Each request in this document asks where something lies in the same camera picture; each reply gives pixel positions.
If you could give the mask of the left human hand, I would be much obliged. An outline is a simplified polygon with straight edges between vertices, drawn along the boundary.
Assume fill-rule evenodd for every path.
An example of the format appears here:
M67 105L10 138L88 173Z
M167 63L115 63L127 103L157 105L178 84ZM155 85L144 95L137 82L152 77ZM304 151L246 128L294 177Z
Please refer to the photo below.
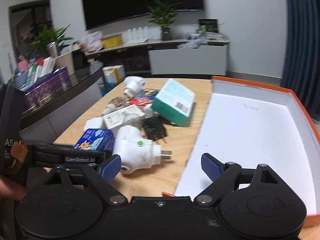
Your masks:
M28 191L22 185L1 176L0 178L0 196L1 198L13 199L16 201L21 201Z

